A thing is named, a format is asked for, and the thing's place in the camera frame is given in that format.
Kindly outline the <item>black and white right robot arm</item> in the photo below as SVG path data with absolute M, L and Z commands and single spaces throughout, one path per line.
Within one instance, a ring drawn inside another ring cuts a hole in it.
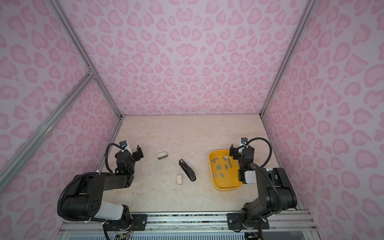
M 237 214 L 227 214 L 229 230 L 268 229 L 268 217 L 294 209 L 298 199 L 283 168 L 268 170 L 254 163 L 254 149 L 230 147 L 230 156 L 239 161 L 238 178 L 241 183 L 256 185 L 258 197 L 245 203 Z

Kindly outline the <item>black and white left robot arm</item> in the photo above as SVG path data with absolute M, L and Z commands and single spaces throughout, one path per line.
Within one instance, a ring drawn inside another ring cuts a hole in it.
M 117 168 L 107 172 L 89 172 L 76 175 L 63 189 L 57 203 L 57 213 L 64 220 L 71 222 L 99 222 L 103 229 L 132 230 L 134 220 L 126 205 L 115 205 L 103 201 L 105 191 L 129 188 L 134 180 L 135 164 L 143 157 L 143 151 L 137 146 L 135 152 L 130 151 L 126 142 L 120 145 L 111 143 L 107 146 L 118 147 L 115 154 Z

